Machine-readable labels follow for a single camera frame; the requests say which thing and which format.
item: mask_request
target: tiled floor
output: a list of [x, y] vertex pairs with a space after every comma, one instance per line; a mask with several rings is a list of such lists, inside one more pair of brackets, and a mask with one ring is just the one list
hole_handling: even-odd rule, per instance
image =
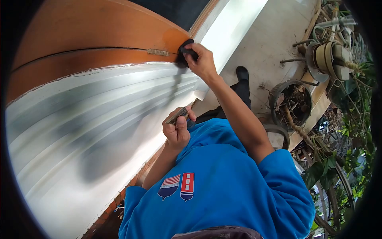
[[[316, 0], [269, 0], [243, 40], [220, 73], [228, 85], [238, 82], [236, 67], [249, 71], [251, 109], [254, 113], [268, 113], [268, 91], [289, 79], [301, 79], [305, 64], [285, 63], [283, 59], [299, 57], [293, 43], [300, 41], [314, 15]], [[193, 109], [197, 116], [215, 109], [219, 103], [210, 90]]]

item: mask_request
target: blue shirt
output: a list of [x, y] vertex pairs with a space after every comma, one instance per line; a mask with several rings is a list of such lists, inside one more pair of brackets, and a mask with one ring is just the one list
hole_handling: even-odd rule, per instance
[[256, 165], [228, 120], [189, 130], [176, 166], [149, 190], [126, 189], [119, 238], [165, 238], [213, 226], [244, 226], [268, 238], [305, 238], [312, 197], [287, 150]]

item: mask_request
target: pant leg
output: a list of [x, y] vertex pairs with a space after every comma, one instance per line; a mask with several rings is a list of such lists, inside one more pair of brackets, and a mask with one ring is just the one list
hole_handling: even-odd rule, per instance
[[[243, 79], [238, 83], [231, 85], [231, 89], [241, 98], [241, 100], [251, 108], [251, 100], [249, 99], [249, 81]], [[202, 123], [212, 118], [226, 119], [225, 113], [221, 106], [214, 110], [207, 111], [196, 119], [196, 123]]]

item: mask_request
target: right hand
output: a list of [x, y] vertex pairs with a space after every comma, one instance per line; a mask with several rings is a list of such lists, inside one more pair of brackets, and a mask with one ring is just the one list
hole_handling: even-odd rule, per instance
[[190, 54], [183, 53], [188, 63], [188, 67], [192, 72], [202, 78], [206, 83], [218, 76], [214, 63], [214, 56], [210, 50], [197, 43], [187, 44], [185, 45], [185, 48], [193, 49], [199, 55], [195, 62]]
[[[187, 121], [184, 116], [179, 116], [176, 119], [176, 126], [172, 124], [166, 124], [165, 122], [171, 118], [176, 112], [178, 112], [181, 108], [176, 108], [173, 112], [171, 112], [168, 117], [163, 121], [163, 134], [166, 136], [167, 146], [176, 152], [176, 154], [180, 153], [184, 147], [187, 146], [190, 140], [190, 133], [187, 130]], [[188, 116], [192, 121], [196, 121], [196, 116], [194, 111], [191, 110], [191, 106], [186, 106], [188, 111]]]

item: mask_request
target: logo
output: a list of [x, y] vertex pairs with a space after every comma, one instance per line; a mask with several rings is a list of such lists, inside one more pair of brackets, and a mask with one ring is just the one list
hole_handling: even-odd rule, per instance
[[180, 187], [180, 197], [186, 202], [194, 196], [194, 173], [185, 172], [182, 176], [182, 186]]
[[175, 191], [178, 189], [179, 186], [179, 180], [180, 180], [180, 174], [166, 178], [162, 185], [159, 188], [158, 195], [161, 196], [164, 201], [166, 197], [169, 197], [175, 193]]

